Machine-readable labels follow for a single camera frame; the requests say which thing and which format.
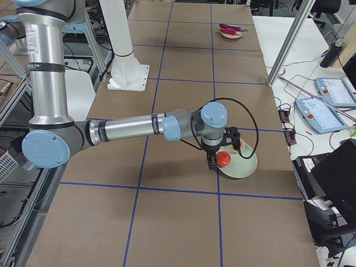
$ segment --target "black chair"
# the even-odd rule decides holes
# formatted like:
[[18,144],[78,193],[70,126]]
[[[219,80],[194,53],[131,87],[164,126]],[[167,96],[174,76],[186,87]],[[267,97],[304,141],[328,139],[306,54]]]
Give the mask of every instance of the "black chair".
[[[294,8],[299,10],[303,0],[295,0],[292,11]],[[311,8],[311,13],[316,13],[315,17],[320,18],[322,13],[325,14],[335,14],[339,11],[341,6],[341,0],[316,0],[313,7]],[[325,27],[325,22],[314,20],[316,24],[320,24],[321,28]]]

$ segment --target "black bottle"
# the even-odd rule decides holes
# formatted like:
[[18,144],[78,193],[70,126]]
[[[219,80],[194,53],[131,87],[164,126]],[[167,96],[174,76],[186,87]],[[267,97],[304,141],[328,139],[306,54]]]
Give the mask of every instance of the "black bottle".
[[323,68],[327,68],[333,63],[335,58],[340,53],[341,49],[343,48],[344,40],[338,39],[335,43],[332,44],[331,48],[324,56],[323,60],[320,63],[320,66]]

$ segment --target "red tomato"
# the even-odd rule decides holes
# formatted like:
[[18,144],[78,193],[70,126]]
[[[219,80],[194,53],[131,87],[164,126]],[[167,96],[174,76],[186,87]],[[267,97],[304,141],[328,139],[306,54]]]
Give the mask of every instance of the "red tomato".
[[226,151],[220,151],[220,152],[217,153],[216,160],[217,160],[217,164],[218,164],[220,167],[225,167],[225,166],[227,166],[228,164],[230,164],[230,162],[231,162],[231,156],[230,156],[230,154],[227,153]]

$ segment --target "white desk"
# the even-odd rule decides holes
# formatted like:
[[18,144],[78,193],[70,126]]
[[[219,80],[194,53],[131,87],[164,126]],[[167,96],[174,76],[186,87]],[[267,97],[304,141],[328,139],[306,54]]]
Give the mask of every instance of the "white desk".
[[[264,61],[266,66],[272,67],[273,63],[282,47],[288,30],[293,22],[293,18],[280,18],[280,17],[253,17],[256,31],[259,37],[261,50],[263,52]],[[323,36],[319,32],[312,19],[307,19],[300,34],[298,35],[293,47],[285,61],[285,65],[292,62],[312,61],[328,49],[328,44],[325,42]],[[286,73],[284,77],[291,79],[294,75],[302,75],[309,77],[313,69],[319,64],[319,60],[314,62],[293,64],[285,67]],[[343,77],[345,73],[342,69],[337,68],[321,68],[318,66],[311,79],[317,77]],[[299,86],[303,86],[306,79],[302,77],[295,77],[293,82]],[[282,100],[282,103],[289,103],[293,106],[294,99],[283,91],[285,83],[277,79],[273,85],[274,95]],[[317,95],[317,88],[315,81],[308,81],[304,89]],[[299,90],[288,86],[286,88],[292,95],[297,96]],[[298,98],[308,97],[308,95],[301,93]],[[356,116],[356,111],[349,112],[350,115]],[[348,139],[353,132],[351,120],[341,116],[341,118],[350,126],[349,129],[336,132],[333,134],[331,144],[334,148],[339,146],[339,141]],[[296,131],[300,134],[308,136],[314,142],[313,154],[320,154],[331,152],[333,149],[330,147],[329,138],[331,133],[316,134],[312,128],[304,121],[299,111],[294,116],[294,109],[291,110],[290,115],[291,123],[295,125]],[[307,155],[312,150],[312,143],[310,140],[303,136],[296,136],[297,145],[291,147],[291,159],[294,160],[298,156]]]

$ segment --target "blue and white device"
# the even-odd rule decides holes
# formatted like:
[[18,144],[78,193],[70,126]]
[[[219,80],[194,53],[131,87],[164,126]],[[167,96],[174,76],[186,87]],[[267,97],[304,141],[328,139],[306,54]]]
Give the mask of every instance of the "blue and white device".
[[317,78],[322,99],[334,107],[356,107],[356,95],[344,78]]
[[335,111],[313,97],[298,99],[296,106],[306,122],[318,134],[340,131],[348,127]]

